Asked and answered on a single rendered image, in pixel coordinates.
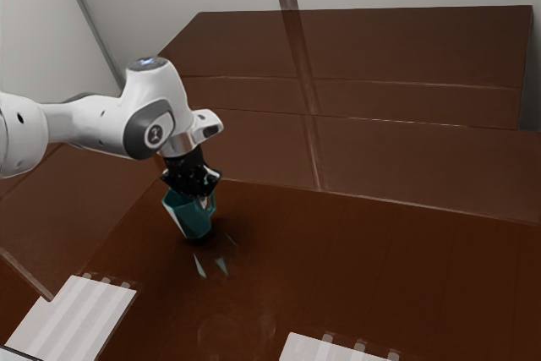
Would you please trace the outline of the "teal faceted mug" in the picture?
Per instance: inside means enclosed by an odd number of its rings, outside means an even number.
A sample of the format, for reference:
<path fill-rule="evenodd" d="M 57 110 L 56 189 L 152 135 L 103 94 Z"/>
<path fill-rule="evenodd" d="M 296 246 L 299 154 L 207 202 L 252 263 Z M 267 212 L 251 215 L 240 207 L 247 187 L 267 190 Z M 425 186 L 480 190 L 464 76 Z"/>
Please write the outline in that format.
<path fill-rule="evenodd" d="M 214 193 L 191 198 L 169 189 L 161 202 L 186 239 L 202 238 L 210 232 L 210 218 L 216 211 Z"/>

